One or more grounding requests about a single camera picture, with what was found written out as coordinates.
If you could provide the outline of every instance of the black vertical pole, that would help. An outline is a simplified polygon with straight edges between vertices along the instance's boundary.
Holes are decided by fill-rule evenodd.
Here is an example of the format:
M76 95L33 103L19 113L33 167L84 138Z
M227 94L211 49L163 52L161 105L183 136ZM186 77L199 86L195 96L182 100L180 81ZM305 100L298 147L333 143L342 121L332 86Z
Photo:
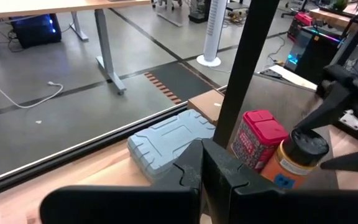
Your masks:
M229 143L279 1L254 0L249 6L213 138L223 148Z

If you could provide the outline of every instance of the black jar lid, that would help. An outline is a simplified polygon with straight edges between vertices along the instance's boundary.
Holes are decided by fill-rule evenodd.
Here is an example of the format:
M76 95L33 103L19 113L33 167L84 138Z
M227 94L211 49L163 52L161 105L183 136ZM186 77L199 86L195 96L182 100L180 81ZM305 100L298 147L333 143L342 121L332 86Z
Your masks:
M315 166L329 151L327 141L312 130L294 129L283 142L284 153L298 165Z

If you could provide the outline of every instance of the light blue toolbox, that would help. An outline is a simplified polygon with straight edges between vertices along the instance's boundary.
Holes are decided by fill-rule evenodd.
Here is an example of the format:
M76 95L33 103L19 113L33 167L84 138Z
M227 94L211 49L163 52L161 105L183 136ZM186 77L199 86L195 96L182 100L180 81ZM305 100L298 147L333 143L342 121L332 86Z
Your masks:
M128 150L150 181L161 178L195 139L211 138L215 126L195 110L141 130L128 138Z

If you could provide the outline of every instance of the orange jar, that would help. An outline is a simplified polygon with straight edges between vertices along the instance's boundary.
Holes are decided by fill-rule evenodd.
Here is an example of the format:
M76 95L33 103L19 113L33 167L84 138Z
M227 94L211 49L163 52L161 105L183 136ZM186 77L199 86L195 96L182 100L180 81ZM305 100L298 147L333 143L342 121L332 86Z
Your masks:
M260 174L281 188L298 188L328 151L327 141L316 132L294 129Z

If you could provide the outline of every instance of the cardboard box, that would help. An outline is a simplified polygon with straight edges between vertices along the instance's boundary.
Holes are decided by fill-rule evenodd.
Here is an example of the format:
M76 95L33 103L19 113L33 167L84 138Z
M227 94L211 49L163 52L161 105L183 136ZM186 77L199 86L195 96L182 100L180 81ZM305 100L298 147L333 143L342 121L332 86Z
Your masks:
M198 111L210 123L216 126L218 124L223 98L222 93L217 90L211 90L190 99L187 108Z

